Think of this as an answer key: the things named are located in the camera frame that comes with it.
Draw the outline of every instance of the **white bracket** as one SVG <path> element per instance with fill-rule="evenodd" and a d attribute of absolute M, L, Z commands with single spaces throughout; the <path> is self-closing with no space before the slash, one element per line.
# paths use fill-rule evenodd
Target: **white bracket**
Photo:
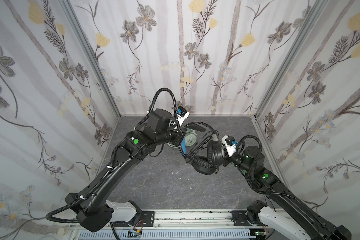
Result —
<path fill-rule="evenodd" d="M 225 145 L 225 148 L 227 149 L 228 156 L 231 157 L 236 151 L 236 144 L 233 144 L 232 146 L 228 145 L 227 142 L 225 141 L 227 137 L 229 136 L 225 135 L 224 137 L 221 138 L 221 141 Z"/>
<path fill-rule="evenodd" d="M 260 222 L 268 225 L 291 240 L 310 240 L 308 233 L 296 222 L 281 216 L 270 207 L 263 207 L 258 214 Z"/>

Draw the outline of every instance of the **mounting plate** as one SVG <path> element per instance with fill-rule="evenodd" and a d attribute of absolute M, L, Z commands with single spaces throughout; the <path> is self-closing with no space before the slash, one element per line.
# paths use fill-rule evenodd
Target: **mounting plate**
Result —
<path fill-rule="evenodd" d="M 245 217 L 245 213 L 247 211 L 231 211 L 232 213 L 232 221 L 233 224 L 235 225 L 235 227 L 248 227 L 248 226 L 252 226 L 251 224 L 249 224 L 249 222 L 247 222 L 246 217 Z"/>

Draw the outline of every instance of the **yellow flower print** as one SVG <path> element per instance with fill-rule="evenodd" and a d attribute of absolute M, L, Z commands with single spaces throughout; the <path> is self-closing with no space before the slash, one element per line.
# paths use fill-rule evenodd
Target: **yellow flower print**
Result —
<path fill-rule="evenodd" d="M 90 98 L 83 98 L 83 100 L 81 101 L 81 107 L 85 108 L 85 106 L 87 106 L 90 102 L 91 102 Z"/>
<path fill-rule="evenodd" d="M 240 45 L 243 47 L 247 47 L 249 45 L 251 45 L 252 43 L 254 43 L 255 39 L 254 39 L 254 35 L 252 33 L 247 33 L 243 40 L 241 41 Z"/>
<path fill-rule="evenodd" d="M 0 203 L 0 209 L 2 209 L 3 207 L 5 207 L 5 202 Z"/>
<path fill-rule="evenodd" d="M 288 102 L 291 105 L 291 107 L 293 108 L 294 106 L 296 106 L 295 104 L 295 97 L 292 94 L 288 95 Z"/>
<path fill-rule="evenodd" d="M 109 39 L 101 33 L 96 34 L 96 44 L 100 47 L 106 47 L 109 44 Z"/>
<path fill-rule="evenodd" d="M 65 35 L 65 29 L 64 29 L 64 25 L 62 25 L 61 23 L 56 23 L 56 27 L 58 28 L 58 31 L 61 35 Z"/>
<path fill-rule="evenodd" d="M 348 28 L 352 31 L 360 30 L 360 13 L 354 15 L 348 20 Z"/>
<path fill-rule="evenodd" d="M 360 44 L 352 51 L 350 54 L 351 58 L 358 58 L 360 57 Z"/>
<path fill-rule="evenodd" d="M 29 2 L 28 18 L 36 24 L 42 24 L 45 20 L 43 11 L 39 7 L 39 5 L 34 1 Z"/>
<path fill-rule="evenodd" d="M 181 80 L 183 81 L 183 82 L 185 82 L 185 83 L 193 83 L 193 78 L 191 78 L 191 77 L 182 77 L 181 78 Z"/>
<path fill-rule="evenodd" d="M 214 18 L 211 18 L 209 20 L 209 28 L 212 29 L 212 28 L 216 27 L 216 25 L 217 25 L 217 20 Z"/>
<path fill-rule="evenodd" d="M 189 9 L 194 13 L 200 13 L 204 9 L 204 1 L 205 0 L 193 0 L 189 4 Z"/>

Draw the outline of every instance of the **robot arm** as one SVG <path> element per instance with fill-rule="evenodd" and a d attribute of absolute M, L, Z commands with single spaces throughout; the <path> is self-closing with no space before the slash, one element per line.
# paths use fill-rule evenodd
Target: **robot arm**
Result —
<path fill-rule="evenodd" d="M 223 142 L 231 149 L 233 148 L 232 146 L 235 145 L 233 137 L 225 136 L 223 137 Z M 246 147 L 243 154 L 236 152 L 236 146 L 234 149 L 235 151 L 228 156 L 224 165 L 226 166 L 229 163 L 233 163 L 240 171 L 248 172 L 259 148 L 257 146 Z M 273 209 L 267 207 L 265 203 L 259 200 L 247 208 L 248 214 L 246 220 L 252 224 L 259 222 L 267 224 L 290 239 L 308 239 L 307 236 L 304 236 L 304 231 L 310 239 L 351 239 L 351 233 L 347 228 L 342 225 L 337 227 L 319 216 L 302 200 L 296 197 L 273 172 L 266 169 L 263 166 L 263 161 L 264 155 L 261 154 L 257 163 L 254 165 L 251 184 L 256 190 L 264 192 L 266 196 L 282 207 L 299 226 L 286 218 L 278 216 Z"/>

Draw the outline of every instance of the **black cable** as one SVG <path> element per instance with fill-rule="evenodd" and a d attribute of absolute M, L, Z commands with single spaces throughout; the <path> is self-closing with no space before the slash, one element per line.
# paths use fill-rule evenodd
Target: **black cable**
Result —
<path fill-rule="evenodd" d="M 163 151 L 164 144 L 165 144 L 165 143 L 162 144 L 161 149 L 160 149 L 160 151 L 158 152 L 158 154 L 157 154 L 156 156 L 152 156 L 151 154 L 149 154 L 149 156 L 151 156 L 151 157 L 157 157 L 157 156 L 159 156 L 159 154 Z"/>
<path fill-rule="evenodd" d="M 158 97 L 158 95 L 162 92 L 162 91 L 166 91 L 168 92 L 171 97 L 172 97 L 172 101 L 173 101 L 173 117 L 176 119 L 176 126 L 177 128 L 176 129 L 179 129 L 180 128 L 180 125 L 179 125 L 179 122 L 177 120 L 177 107 L 176 107 L 176 99 L 175 99 L 175 95 L 173 94 L 173 92 L 168 89 L 168 88 L 161 88 L 159 89 L 155 95 L 154 95 L 154 98 L 152 99 L 152 103 L 151 105 L 149 106 L 149 110 L 148 110 L 148 113 L 147 115 L 136 125 L 135 129 L 137 129 L 137 127 L 139 127 L 141 124 L 143 124 L 149 117 L 149 113 L 152 112 L 154 110 L 154 107 L 155 107 L 155 103 L 156 103 L 156 99 Z"/>
<path fill-rule="evenodd" d="M 268 238 L 270 238 L 275 231 L 276 230 L 273 230 L 273 232 L 271 234 L 269 234 L 264 240 L 267 240 Z"/>
<path fill-rule="evenodd" d="M 115 227 L 113 226 L 113 223 L 110 223 L 110 228 L 112 228 L 113 235 L 115 236 L 116 240 L 120 240 L 120 238 L 117 236 Z"/>
<path fill-rule="evenodd" d="M 106 178 L 108 177 L 108 175 L 111 173 L 111 171 L 114 169 L 114 164 L 115 164 L 115 157 L 116 157 L 116 152 L 120 147 L 120 143 L 118 143 L 115 148 L 112 151 L 112 155 L 110 157 L 110 161 L 109 161 L 109 166 L 111 168 L 108 168 L 108 170 L 106 171 L 106 173 L 101 177 L 101 179 L 88 191 L 86 192 L 82 198 L 79 197 L 76 200 L 74 200 L 72 203 L 67 204 L 61 208 L 58 208 L 56 210 L 53 210 L 52 212 L 49 212 L 45 215 L 45 218 L 49 221 L 52 222 L 60 222 L 60 223 L 78 223 L 78 221 L 76 219 L 63 219 L 63 218 L 57 218 L 57 217 L 53 217 L 53 215 L 58 214 L 60 212 L 63 212 L 67 209 L 70 209 L 74 206 L 76 206 L 77 204 L 82 203 L 84 200 L 86 200 L 89 196 L 91 196 L 92 193 L 94 193 L 97 188 L 102 185 L 102 183 L 106 180 Z"/>
<path fill-rule="evenodd" d="M 273 207 L 273 210 L 274 210 L 275 212 L 277 212 L 276 209 L 275 209 L 275 206 L 273 205 L 273 202 L 271 201 L 271 199 L 270 199 L 268 196 L 264 195 L 265 204 L 267 204 L 267 200 L 266 200 L 265 198 L 267 198 L 267 199 L 271 202 L 272 207 Z"/>

